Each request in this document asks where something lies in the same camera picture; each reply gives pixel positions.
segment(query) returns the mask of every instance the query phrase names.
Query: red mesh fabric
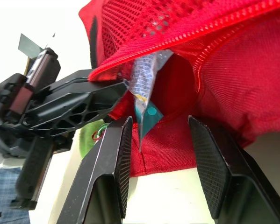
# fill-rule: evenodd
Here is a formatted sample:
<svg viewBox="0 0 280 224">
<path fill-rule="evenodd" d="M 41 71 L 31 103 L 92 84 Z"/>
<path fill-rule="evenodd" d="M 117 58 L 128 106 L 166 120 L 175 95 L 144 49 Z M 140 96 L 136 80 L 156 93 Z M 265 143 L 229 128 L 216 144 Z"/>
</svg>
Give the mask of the red mesh fabric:
<svg viewBox="0 0 280 224">
<path fill-rule="evenodd" d="M 164 46 L 175 53 L 158 73 L 151 97 L 165 117 L 145 136 L 141 153 L 133 130 L 131 176 L 195 166 L 188 115 L 221 121 L 242 145 L 280 131 L 280 9 L 266 13 L 280 0 L 90 4 L 101 13 L 104 49 L 98 53 L 106 58 L 92 80 L 129 78 L 132 63 L 123 62 Z M 88 6 L 80 16 L 88 30 Z M 134 114 L 133 107 L 129 93 L 112 115 Z"/>
</svg>

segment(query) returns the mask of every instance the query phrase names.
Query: red zipper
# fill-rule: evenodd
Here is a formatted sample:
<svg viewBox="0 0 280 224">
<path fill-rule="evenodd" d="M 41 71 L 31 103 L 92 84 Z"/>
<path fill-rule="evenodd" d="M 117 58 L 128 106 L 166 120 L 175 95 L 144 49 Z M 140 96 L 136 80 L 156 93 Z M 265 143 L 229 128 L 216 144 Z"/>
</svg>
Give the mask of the red zipper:
<svg viewBox="0 0 280 224">
<path fill-rule="evenodd" d="M 130 60 L 133 60 L 135 58 L 141 57 L 143 55 L 146 54 L 150 54 L 152 52 L 161 50 L 161 49 L 167 49 L 171 46 L 177 45 L 177 44 L 181 44 L 184 42 L 187 42 L 191 39 L 197 38 L 201 35 L 205 35 L 208 34 L 210 32 L 214 32 L 216 30 L 222 29 L 224 27 L 239 23 L 241 21 L 247 20 L 251 17 L 257 16 L 257 15 L 261 15 L 264 14 L 266 12 L 270 12 L 274 9 L 280 8 L 280 0 L 264 0 L 261 1 L 257 4 L 254 4 L 252 6 L 249 7 L 245 7 L 241 10 L 238 10 L 234 13 L 231 13 L 227 16 L 221 17 L 219 19 L 214 20 L 213 22 L 204 25 L 202 27 L 200 27 L 197 30 L 192 30 L 189 31 L 187 33 L 183 33 L 179 36 L 176 36 L 174 38 L 170 38 L 168 40 L 165 40 L 163 42 L 161 42 L 158 45 L 154 45 L 151 46 L 147 49 L 138 51 L 134 54 L 130 54 L 127 56 L 124 56 L 122 58 L 110 61 L 104 65 L 101 65 L 100 67 L 98 67 L 96 70 L 94 70 L 88 77 L 88 81 L 90 81 L 90 79 L 93 79 L 95 77 L 97 77 L 101 72 L 106 71 L 112 67 L 115 67 L 119 64 L 128 62 Z"/>
</svg>

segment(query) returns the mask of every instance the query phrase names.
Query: blue checkered cloth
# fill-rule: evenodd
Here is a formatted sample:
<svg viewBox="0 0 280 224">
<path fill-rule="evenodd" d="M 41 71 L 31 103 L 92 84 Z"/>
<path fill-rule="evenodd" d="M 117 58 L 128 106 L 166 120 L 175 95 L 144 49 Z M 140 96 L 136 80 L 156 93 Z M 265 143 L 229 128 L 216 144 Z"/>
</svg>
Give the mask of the blue checkered cloth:
<svg viewBox="0 0 280 224">
<path fill-rule="evenodd" d="M 10 209 L 20 168 L 0 169 L 0 224 L 30 224 L 29 212 Z"/>
</svg>

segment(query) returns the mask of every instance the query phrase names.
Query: white table surface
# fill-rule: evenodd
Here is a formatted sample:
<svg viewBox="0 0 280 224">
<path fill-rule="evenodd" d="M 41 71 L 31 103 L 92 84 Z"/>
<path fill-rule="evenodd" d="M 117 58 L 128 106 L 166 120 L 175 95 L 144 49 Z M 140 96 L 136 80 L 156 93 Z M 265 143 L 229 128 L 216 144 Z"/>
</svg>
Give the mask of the white table surface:
<svg viewBox="0 0 280 224">
<path fill-rule="evenodd" d="M 20 33 L 44 47 L 51 36 L 59 55 L 59 78 L 90 68 L 89 44 L 78 11 L 88 0 L 0 0 L 0 82 L 23 73 L 26 56 L 17 50 Z M 274 182 L 280 194 L 280 133 L 262 139 L 248 150 Z M 274 165 L 271 148 L 278 165 Z M 71 151 L 54 155 L 32 224 L 55 224 L 80 163 L 78 133 Z M 131 178 L 126 224 L 213 224 L 197 169 Z"/>
</svg>

